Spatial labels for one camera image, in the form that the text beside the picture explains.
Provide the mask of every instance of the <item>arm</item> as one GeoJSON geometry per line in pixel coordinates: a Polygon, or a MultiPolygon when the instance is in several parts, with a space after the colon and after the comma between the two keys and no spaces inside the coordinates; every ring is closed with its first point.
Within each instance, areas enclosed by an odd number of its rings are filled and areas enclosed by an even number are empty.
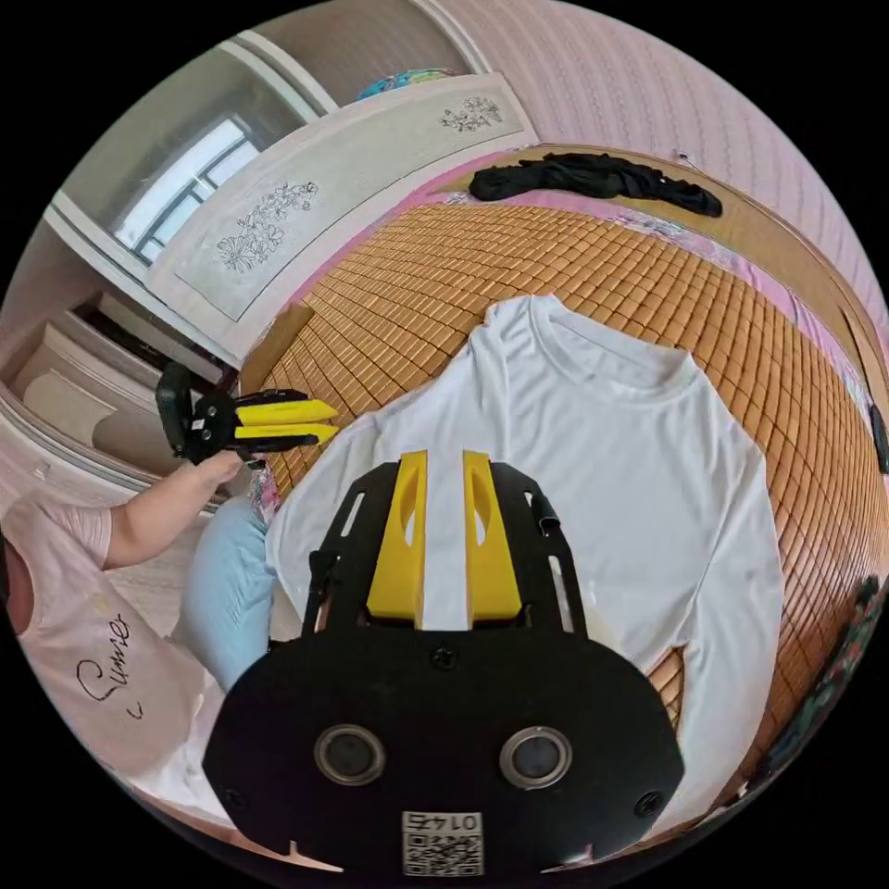
{"type": "Polygon", "coordinates": [[[233,451],[220,451],[200,466],[185,463],[129,502],[113,507],[104,569],[127,568],[163,553],[243,464],[233,451]]]}
{"type": "Polygon", "coordinates": [[[685,775],[649,835],[707,814],[750,750],[769,700],[783,571],[762,456],[742,470],[685,628],[685,775]]]}

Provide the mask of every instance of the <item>white long-sleeve shirt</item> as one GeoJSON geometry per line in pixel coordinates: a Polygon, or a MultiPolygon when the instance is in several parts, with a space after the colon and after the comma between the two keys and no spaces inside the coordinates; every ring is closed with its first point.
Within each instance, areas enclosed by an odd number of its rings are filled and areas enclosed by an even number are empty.
{"type": "Polygon", "coordinates": [[[554,296],[498,303],[438,379],[343,430],[285,502],[268,557],[297,610],[352,482],[426,450],[422,626],[467,629],[464,449],[538,482],[639,670],[684,647],[685,775],[653,833],[703,815],[754,739],[775,666],[783,573],[761,452],[688,353],[554,296]]]}

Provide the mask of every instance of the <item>black cloth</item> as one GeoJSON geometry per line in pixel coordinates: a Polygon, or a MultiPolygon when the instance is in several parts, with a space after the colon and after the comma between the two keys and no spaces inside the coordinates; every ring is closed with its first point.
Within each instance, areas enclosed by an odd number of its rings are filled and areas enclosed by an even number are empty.
{"type": "Polygon", "coordinates": [[[883,415],[876,405],[870,406],[870,425],[873,427],[873,444],[877,449],[877,463],[883,475],[889,475],[889,432],[883,415]]]}
{"type": "Polygon", "coordinates": [[[587,197],[622,194],[667,201],[703,216],[722,215],[719,198],[700,185],[668,179],[659,169],[611,155],[550,154],[543,160],[520,160],[517,167],[480,169],[472,177],[470,194],[480,201],[502,201],[535,188],[561,189],[587,197]]]}

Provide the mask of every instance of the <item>shirt sleeve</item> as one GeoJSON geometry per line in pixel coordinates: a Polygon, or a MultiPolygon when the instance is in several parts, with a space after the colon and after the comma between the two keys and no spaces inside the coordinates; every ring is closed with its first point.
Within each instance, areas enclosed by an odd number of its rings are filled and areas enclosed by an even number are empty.
{"type": "Polygon", "coordinates": [[[105,566],[111,546],[110,507],[76,507],[46,501],[40,509],[83,547],[97,568],[105,566]]]}
{"type": "Polygon", "coordinates": [[[683,628],[685,774],[654,833],[707,813],[747,755],[769,699],[783,570],[765,459],[747,460],[683,628]]]}

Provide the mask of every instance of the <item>hand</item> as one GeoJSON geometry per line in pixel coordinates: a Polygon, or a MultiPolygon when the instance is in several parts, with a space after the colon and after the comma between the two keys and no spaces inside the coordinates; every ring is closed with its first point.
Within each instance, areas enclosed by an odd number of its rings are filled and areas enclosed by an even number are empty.
{"type": "Polygon", "coordinates": [[[201,463],[199,469],[216,484],[230,482],[243,468],[244,461],[236,451],[219,451],[201,463]]]}

